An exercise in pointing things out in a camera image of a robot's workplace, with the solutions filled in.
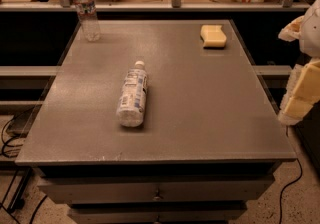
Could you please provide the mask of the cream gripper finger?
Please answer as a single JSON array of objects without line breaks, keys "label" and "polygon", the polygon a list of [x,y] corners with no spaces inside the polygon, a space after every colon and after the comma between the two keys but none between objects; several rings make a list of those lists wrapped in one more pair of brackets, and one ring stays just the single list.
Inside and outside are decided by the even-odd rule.
[{"label": "cream gripper finger", "polygon": [[284,125],[295,125],[302,121],[319,101],[320,59],[312,59],[304,66],[296,64],[288,79],[278,120]]},{"label": "cream gripper finger", "polygon": [[303,19],[304,16],[299,16],[291,21],[280,31],[280,33],[278,34],[278,38],[287,42],[299,40],[301,38],[301,25]]}]

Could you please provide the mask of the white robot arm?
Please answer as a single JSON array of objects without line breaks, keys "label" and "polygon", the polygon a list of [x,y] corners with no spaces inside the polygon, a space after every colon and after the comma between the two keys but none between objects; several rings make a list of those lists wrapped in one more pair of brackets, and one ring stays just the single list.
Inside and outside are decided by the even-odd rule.
[{"label": "white robot arm", "polygon": [[300,51],[311,58],[305,65],[294,66],[280,104],[278,120],[292,126],[320,101],[320,0],[284,27],[278,38],[288,42],[298,40]]}]

